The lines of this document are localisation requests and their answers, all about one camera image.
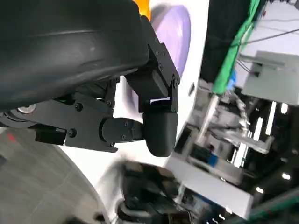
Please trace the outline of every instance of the cable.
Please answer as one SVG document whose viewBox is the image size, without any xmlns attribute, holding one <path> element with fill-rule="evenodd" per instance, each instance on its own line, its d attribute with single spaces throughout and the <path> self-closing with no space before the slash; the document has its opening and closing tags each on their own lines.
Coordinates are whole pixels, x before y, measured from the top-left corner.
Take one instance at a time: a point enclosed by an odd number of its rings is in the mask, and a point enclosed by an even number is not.
<svg viewBox="0 0 299 224">
<path fill-rule="evenodd" d="M 293 22 L 293 21 L 299 21 L 299 18 L 298 19 L 289 19 L 289 20 L 280 20 L 280 19 L 260 20 L 259 22 Z"/>
<path fill-rule="evenodd" d="M 246 72 L 249 72 L 250 73 L 250 71 L 249 70 L 247 70 L 239 61 L 236 61 L 237 63 L 238 63 L 238 65 L 241 67 L 241 68 L 243 68 Z"/>
<path fill-rule="evenodd" d="M 273 28 L 273 27 L 268 27 L 268 26 L 263 26 L 263 25 L 258 25 L 259 28 L 265 28 L 265 29 L 270 29 L 270 30 L 275 30 L 275 31 L 280 31 L 280 32 L 287 32 L 287 30 L 283 30 L 283 29 L 277 29 L 277 28 Z"/>
<path fill-rule="evenodd" d="M 272 39 L 272 38 L 279 37 L 279 36 L 284 36 L 284 35 L 287 35 L 287 34 L 290 34 L 290 33 L 294 33 L 294 32 L 297 32 L 297 31 L 299 31 L 299 28 L 298 29 L 294 29 L 294 30 L 290 30 L 290 31 L 287 31 L 287 32 L 284 32 L 284 33 L 281 33 L 281 34 L 276 34 L 276 35 L 273 35 L 273 36 L 264 37 L 264 38 L 261 38 L 261 39 L 256 39 L 256 40 L 252 40 L 252 41 L 247 41 L 247 42 L 241 42 L 241 43 L 233 44 L 230 47 L 233 48 L 233 47 L 238 47 L 238 46 L 241 46 L 241 45 L 256 43 L 256 42 L 260 42 L 260 41 L 265 41 L 265 40 L 268 40 L 268 39 Z M 228 43 L 228 44 L 230 44 L 232 41 L 234 41 L 233 39 L 223 40 L 221 38 L 218 38 L 218 37 L 215 37 L 215 36 L 210 36 L 210 35 L 208 35 L 207 37 L 211 38 L 211 39 L 218 40 L 220 42 Z"/>
<path fill-rule="evenodd" d="M 250 72 L 250 68 L 248 68 L 240 59 L 237 60 L 237 63 L 245 67 L 248 70 L 248 72 Z"/>
</svg>

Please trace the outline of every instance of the black cable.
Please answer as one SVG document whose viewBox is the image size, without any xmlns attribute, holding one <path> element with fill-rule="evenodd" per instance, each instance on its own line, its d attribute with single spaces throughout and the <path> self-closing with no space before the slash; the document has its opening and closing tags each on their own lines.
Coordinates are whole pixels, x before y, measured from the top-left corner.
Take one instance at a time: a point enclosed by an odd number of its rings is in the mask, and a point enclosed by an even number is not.
<svg viewBox="0 0 299 224">
<path fill-rule="evenodd" d="M 241 60 L 237 60 L 237 63 L 244 69 L 246 69 L 247 72 L 250 72 L 250 69 Z"/>
<path fill-rule="evenodd" d="M 243 68 L 246 72 L 251 73 L 249 70 L 247 70 L 239 61 L 236 61 L 238 65 Z"/>
<path fill-rule="evenodd" d="M 280 20 L 280 19 L 260 20 L 259 22 L 295 22 L 295 21 L 299 21 L 299 18 L 289 19 L 289 20 Z"/>
<path fill-rule="evenodd" d="M 290 30 L 290 31 L 287 31 L 287 32 L 284 32 L 284 33 L 281 33 L 281 34 L 276 34 L 276 35 L 273 35 L 273 36 L 263 37 L 261 39 L 256 39 L 256 40 L 252 40 L 252 41 L 247 41 L 247 42 L 241 42 L 241 43 L 233 44 L 230 47 L 233 48 L 233 47 L 237 47 L 237 46 L 241 46 L 241 45 L 256 43 L 256 42 L 260 42 L 260 41 L 265 41 L 265 40 L 268 40 L 268 39 L 272 39 L 272 38 L 279 37 L 279 36 L 284 36 L 284 35 L 287 35 L 287 34 L 290 34 L 290 33 L 294 33 L 294 32 L 297 32 L 297 31 L 299 31 L 299 28 L 298 29 L 294 29 L 294 30 Z M 210 35 L 208 35 L 207 37 L 211 38 L 211 39 L 218 40 L 220 42 L 228 43 L 228 44 L 230 44 L 232 41 L 234 41 L 233 39 L 223 40 L 223 39 L 221 39 L 219 37 L 210 36 Z"/>
</svg>

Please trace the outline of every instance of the gray floor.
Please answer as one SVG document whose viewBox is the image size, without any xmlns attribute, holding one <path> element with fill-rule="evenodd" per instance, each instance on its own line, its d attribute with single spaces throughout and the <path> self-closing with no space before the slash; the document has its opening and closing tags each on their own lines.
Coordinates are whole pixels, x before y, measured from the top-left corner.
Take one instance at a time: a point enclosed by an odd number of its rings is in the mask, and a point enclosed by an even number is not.
<svg viewBox="0 0 299 224">
<path fill-rule="evenodd" d="M 91 184 L 60 148 L 34 135 L 0 135 L 0 224 L 62 224 L 72 216 L 97 223 L 101 204 Z"/>
</svg>

